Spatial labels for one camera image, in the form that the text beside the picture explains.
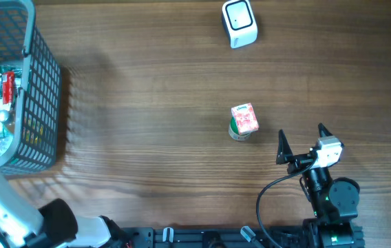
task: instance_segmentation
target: black cable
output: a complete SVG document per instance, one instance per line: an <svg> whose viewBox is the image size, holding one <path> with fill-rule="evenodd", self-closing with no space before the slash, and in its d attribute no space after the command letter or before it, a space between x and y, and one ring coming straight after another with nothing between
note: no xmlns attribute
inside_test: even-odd
<svg viewBox="0 0 391 248"><path fill-rule="evenodd" d="M264 189L258 194L258 197L257 197L257 220L258 220L258 224L260 225L260 227L261 227L262 231L264 232L264 234L266 235L266 237L278 248L283 248L283 247L281 245L279 245L277 242L275 242L275 240L273 240L271 235L269 235L269 233L266 231L266 228L264 228L264 226L263 226L262 218L260 216L260 200L261 200L264 192L266 192L266 190L268 190L270 187L272 187L272 186L276 185L277 183L279 183L281 181L284 181L286 179L289 179L289 178L292 178L294 176L298 176L300 174L303 174L308 169L310 169L312 167L312 165L313 165L313 163L310 164L308 167L304 168L303 170L297 172L297 173L290 174L290 175L284 176L282 178L278 178L277 180L274 180L272 183L269 183L267 186L265 186Z"/></svg>

